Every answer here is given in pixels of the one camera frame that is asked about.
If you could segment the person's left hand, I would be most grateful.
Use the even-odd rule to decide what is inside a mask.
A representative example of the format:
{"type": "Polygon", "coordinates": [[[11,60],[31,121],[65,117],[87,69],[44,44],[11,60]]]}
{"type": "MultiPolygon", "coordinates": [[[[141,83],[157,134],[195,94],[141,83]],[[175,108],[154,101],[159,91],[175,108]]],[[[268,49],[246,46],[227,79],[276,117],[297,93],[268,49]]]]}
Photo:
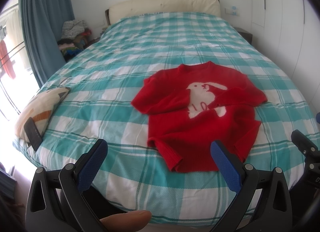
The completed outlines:
{"type": "Polygon", "coordinates": [[[115,214],[100,219],[108,231],[140,231],[151,220],[152,213],[147,210],[135,210],[123,214],[115,214]]]}

